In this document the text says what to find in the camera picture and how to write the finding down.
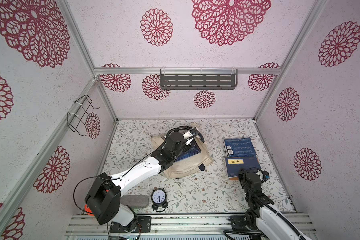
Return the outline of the blue book yellow label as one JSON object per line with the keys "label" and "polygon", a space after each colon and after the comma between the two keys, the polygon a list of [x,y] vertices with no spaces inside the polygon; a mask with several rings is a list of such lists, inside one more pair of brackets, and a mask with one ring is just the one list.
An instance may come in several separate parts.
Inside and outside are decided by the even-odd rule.
{"label": "blue book yellow label", "polygon": [[243,158],[230,158],[225,157],[227,176],[238,176],[240,170],[247,170],[250,168],[261,168],[257,157],[243,157]]}

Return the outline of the beige canvas tote bag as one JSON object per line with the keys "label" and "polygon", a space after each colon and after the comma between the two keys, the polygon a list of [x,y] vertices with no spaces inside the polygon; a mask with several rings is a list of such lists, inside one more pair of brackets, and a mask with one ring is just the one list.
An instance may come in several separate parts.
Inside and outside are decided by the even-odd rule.
{"label": "beige canvas tote bag", "polygon": [[184,159],[182,161],[174,162],[173,165],[165,171],[160,170],[160,174],[163,174],[168,179],[179,179],[190,176],[198,172],[203,172],[205,171],[206,166],[208,166],[213,162],[213,159],[210,156],[207,146],[205,144],[205,138],[202,135],[201,131],[198,129],[198,126],[195,124],[191,126],[176,127],[169,130],[164,135],[155,136],[151,138],[152,145],[154,147],[153,151],[155,151],[164,142],[167,134],[170,134],[172,132],[180,132],[183,134],[191,129],[195,129],[199,132],[199,135],[193,140],[195,140],[199,145],[201,149],[201,153],[194,155],[190,158]]}

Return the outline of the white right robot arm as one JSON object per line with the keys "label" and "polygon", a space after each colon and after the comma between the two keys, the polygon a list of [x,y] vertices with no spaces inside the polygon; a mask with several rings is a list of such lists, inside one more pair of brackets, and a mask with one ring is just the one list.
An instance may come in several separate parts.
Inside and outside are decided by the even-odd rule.
{"label": "white right robot arm", "polygon": [[263,192],[262,184],[270,179],[269,173],[260,168],[240,169],[240,184],[249,206],[246,226],[261,231],[269,240],[309,240],[310,238],[292,224]]}

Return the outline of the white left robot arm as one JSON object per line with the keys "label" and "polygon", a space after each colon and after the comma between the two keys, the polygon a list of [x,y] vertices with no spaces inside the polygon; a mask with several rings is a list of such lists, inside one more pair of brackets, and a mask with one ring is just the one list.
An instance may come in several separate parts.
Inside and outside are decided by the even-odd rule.
{"label": "white left robot arm", "polygon": [[164,142],[141,162],[127,171],[108,176],[102,173],[96,177],[85,203],[100,225],[109,222],[123,227],[136,225],[137,217],[131,208],[121,204],[121,197],[144,180],[156,176],[173,165],[193,134],[172,132]]}

